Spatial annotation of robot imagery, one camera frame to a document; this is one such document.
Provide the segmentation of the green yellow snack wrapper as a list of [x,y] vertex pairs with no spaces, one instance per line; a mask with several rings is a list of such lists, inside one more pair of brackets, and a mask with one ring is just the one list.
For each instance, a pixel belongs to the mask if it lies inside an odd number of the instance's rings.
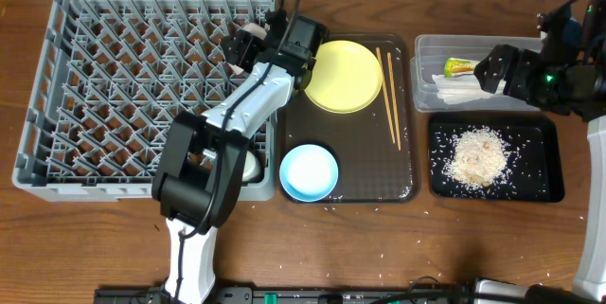
[[444,77],[456,78],[463,75],[472,75],[479,61],[459,58],[448,58],[444,64]]

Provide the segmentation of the white plastic cup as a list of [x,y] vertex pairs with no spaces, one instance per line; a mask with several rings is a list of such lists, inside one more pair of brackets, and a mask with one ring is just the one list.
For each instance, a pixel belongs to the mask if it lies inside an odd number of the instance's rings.
[[256,183],[261,177],[261,164],[256,155],[248,151],[245,155],[244,168],[241,180],[243,183]]

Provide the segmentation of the light blue bowl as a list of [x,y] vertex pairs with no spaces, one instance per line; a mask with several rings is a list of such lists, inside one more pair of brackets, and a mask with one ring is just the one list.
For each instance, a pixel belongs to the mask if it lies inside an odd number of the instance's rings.
[[283,157],[278,177],[284,192],[294,200],[313,203],[328,197],[336,188],[339,167],[326,148],[303,144]]

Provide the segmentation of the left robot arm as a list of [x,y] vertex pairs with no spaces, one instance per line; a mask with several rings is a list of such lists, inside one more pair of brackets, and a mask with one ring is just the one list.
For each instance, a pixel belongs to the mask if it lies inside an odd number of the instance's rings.
[[224,60],[247,77],[226,99],[171,122],[151,184],[171,242],[164,303],[203,303],[215,284],[219,228],[241,193],[252,137],[269,115],[312,78],[327,27],[310,18],[269,13],[264,27],[249,24],[221,40]]

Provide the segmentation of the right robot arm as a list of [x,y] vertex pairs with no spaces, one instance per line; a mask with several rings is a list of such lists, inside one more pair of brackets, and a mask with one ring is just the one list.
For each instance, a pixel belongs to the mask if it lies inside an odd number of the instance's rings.
[[605,301],[605,0],[590,0],[582,22],[568,0],[537,15],[540,52],[496,45],[474,68],[480,88],[543,111],[580,116],[588,124],[590,197],[585,242],[573,293]]

